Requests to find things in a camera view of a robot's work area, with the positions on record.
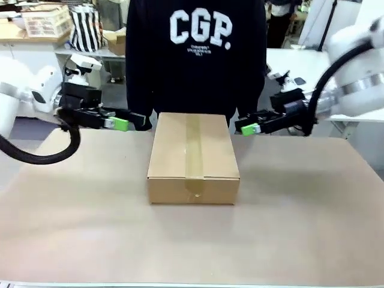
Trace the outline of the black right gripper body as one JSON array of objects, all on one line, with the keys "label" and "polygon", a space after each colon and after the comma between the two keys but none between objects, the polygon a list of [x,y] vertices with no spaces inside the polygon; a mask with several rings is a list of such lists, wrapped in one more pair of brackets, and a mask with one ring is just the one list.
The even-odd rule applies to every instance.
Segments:
[{"label": "black right gripper body", "polygon": [[285,128],[302,128],[307,114],[303,90],[296,88],[270,97],[272,111],[267,120],[260,123],[261,131],[270,134]]}]

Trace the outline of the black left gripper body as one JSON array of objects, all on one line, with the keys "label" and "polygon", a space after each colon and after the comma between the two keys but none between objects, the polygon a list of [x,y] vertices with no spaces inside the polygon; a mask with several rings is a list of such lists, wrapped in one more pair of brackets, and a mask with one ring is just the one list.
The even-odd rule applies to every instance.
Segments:
[{"label": "black left gripper body", "polygon": [[101,90],[65,82],[61,89],[59,118],[70,127],[103,128]]}]

